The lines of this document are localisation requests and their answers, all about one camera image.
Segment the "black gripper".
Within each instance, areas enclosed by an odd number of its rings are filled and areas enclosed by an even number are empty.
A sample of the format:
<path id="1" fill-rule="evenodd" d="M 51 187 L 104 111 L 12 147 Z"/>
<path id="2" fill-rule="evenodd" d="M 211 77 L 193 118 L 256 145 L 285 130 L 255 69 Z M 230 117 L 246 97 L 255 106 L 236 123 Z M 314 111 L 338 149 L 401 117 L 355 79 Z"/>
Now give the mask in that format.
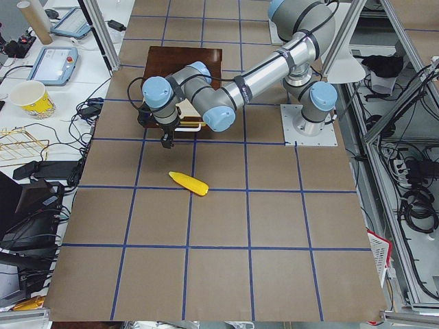
<path id="1" fill-rule="evenodd" d="M 180 117 L 173 103 L 161 108 L 150 108 L 145 102 L 138 109 L 138 122 L 144 128 L 162 129 L 161 145 L 165 149 L 174 146 L 174 130 L 180 125 Z"/>

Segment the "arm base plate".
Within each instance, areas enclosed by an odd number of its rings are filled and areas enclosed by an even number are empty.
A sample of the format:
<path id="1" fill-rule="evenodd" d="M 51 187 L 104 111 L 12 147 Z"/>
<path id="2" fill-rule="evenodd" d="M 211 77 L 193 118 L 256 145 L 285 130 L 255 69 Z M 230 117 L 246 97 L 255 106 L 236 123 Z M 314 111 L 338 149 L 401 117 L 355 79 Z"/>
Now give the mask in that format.
<path id="1" fill-rule="evenodd" d="M 337 147 L 331 115 L 321 123 L 310 123 L 302 117 L 302 105 L 281 104 L 284 144 L 288 147 Z"/>

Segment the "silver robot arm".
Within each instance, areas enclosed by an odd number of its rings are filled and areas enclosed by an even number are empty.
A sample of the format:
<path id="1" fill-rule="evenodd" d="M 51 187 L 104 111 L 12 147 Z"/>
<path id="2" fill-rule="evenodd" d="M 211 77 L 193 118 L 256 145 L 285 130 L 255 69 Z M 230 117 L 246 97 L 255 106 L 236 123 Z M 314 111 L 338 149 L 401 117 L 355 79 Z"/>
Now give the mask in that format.
<path id="1" fill-rule="evenodd" d="M 296 131 L 304 136 L 318 135 L 335 107 L 337 91 L 332 84 L 312 77 L 311 64 L 331 45 L 335 13 L 323 1 L 271 1 L 268 17 L 284 42 L 282 47 L 218 89 L 211 86 L 214 78 L 201 61 L 167 77 L 145 79 L 143 103 L 137 107 L 139 124 L 157 124 L 163 131 L 162 146 L 169 149 L 180 126 L 177 105 L 181 101 L 188 100 L 211 130 L 223 132 L 235 122 L 238 109 L 281 82 L 302 104 L 294 119 Z"/>

